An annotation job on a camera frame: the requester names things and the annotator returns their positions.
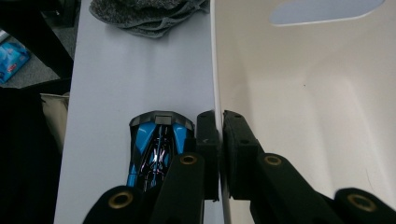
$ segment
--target blue toy car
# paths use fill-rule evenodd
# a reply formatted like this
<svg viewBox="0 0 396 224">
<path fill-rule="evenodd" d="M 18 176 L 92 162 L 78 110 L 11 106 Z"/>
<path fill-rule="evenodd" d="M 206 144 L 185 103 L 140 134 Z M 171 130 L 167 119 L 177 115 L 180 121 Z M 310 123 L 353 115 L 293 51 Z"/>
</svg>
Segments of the blue toy car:
<svg viewBox="0 0 396 224">
<path fill-rule="evenodd" d="M 127 186 L 147 191 L 164 181 L 173 157 L 185 151 L 184 140 L 194 137 L 194 125 L 178 113 L 152 111 L 133 118 L 129 126 Z"/>
</svg>

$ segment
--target white table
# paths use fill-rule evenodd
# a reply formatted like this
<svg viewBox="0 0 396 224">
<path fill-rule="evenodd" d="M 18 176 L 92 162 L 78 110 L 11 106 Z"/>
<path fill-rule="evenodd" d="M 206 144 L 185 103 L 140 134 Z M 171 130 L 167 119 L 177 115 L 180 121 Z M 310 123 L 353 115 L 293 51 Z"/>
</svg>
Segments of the white table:
<svg viewBox="0 0 396 224">
<path fill-rule="evenodd" d="M 210 15 L 201 12 L 161 39 L 124 33 L 82 1 L 55 223 L 81 223 L 108 189 L 125 185 L 130 120 L 170 110 L 193 122 L 215 109 Z M 220 203 L 205 204 L 221 223 Z"/>
</svg>

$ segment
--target gray cloth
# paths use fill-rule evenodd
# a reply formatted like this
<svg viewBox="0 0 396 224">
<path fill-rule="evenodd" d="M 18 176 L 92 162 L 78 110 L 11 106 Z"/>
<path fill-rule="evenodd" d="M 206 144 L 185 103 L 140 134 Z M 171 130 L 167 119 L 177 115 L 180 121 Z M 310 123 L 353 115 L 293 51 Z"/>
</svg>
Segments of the gray cloth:
<svg viewBox="0 0 396 224">
<path fill-rule="evenodd" d="M 191 11 L 205 0 L 193 0 L 185 2 L 173 9 L 147 7 L 140 10 L 133 7 L 126 7 L 118 1 L 93 0 L 90 6 L 91 14 L 99 21 L 119 28 L 131 28 L 143 23 L 161 21 L 163 18 L 175 17 L 177 15 Z"/>
<path fill-rule="evenodd" d="M 172 9 L 187 2 L 188 0 L 119 0 L 127 7 L 134 7 L 136 9 L 141 9 L 145 7 L 156 7 Z"/>
<path fill-rule="evenodd" d="M 172 27 L 180 24 L 196 11 L 209 12 L 209 0 L 176 0 L 180 5 L 171 9 L 132 7 L 140 0 L 93 0 L 90 6 L 91 14 L 107 24 L 117 26 L 132 35 L 159 38 Z M 168 4 L 169 0 L 156 0 L 157 4 Z"/>
</svg>

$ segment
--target blue object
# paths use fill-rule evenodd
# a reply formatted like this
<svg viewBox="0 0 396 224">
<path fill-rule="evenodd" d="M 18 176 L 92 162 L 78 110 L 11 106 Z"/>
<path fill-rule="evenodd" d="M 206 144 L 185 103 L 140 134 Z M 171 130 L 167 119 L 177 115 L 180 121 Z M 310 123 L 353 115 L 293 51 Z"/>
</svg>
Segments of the blue object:
<svg viewBox="0 0 396 224">
<path fill-rule="evenodd" d="M 131 162 L 127 186 L 147 191 L 161 184 L 172 159 L 193 137 L 193 124 L 169 111 L 152 111 L 132 119 Z"/>
<path fill-rule="evenodd" d="M 20 44 L 0 45 L 0 83 L 6 83 L 29 59 L 26 48 Z"/>
</svg>

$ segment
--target brass screw hole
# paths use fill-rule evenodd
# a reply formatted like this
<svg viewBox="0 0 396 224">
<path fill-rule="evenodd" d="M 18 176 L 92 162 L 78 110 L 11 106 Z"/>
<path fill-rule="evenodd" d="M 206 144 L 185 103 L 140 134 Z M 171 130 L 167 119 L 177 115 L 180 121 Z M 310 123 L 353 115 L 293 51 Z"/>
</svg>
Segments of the brass screw hole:
<svg viewBox="0 0 396 224">
<path fill-rule="evenodd" d="M 108 206 L 114 209 L 120 209 L 130 204 L 133 200 L 134 195 L 128 190 L 124 190 L 111 196 L 108 200 Z"/>
<path fill-rule="evenodd" d="M 357 208 L 366 211 L 366 212 L 374 212 L 376 210 L 376 205 L 369 198 L 364 197 L 359 194 L 349 194 L 347 199 L 350 203 L 355 205 Z"/>
<path fill-rule="evenodd" d="M 280 165 L 282 163 L 282 160 L 277 156 L 266 156 L 264 161 L 270 165 Z"/>
<path fill-rule="evenodd" d="M 190 156 L 190 155 L 182 156 L 182 157 L 180 157 L 180 162 L 185 165 L 192 165 L 197 162 L 197 158 L 194 156 Z"/>
</svg>

